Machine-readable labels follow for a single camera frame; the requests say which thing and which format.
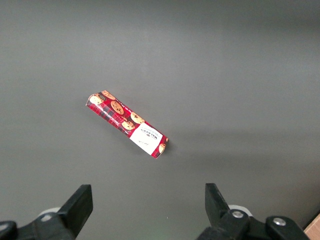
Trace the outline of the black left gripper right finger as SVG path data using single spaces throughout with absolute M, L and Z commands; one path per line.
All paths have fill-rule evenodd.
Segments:
M 198 240 L 308 240 L 292 219 L 269 216 L 256 220 L 241 209 L 231 209 L 214 183 L 205 184 L 205 211 L 210 222 Z

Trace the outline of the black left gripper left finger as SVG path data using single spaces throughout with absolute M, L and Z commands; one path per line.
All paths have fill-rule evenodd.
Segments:
M 0 222 L 2 240 L 74 240 L 93 211 L 92 186 L 81 185 L 61 207 L 43 211 L 18 227 L 13 220 Z

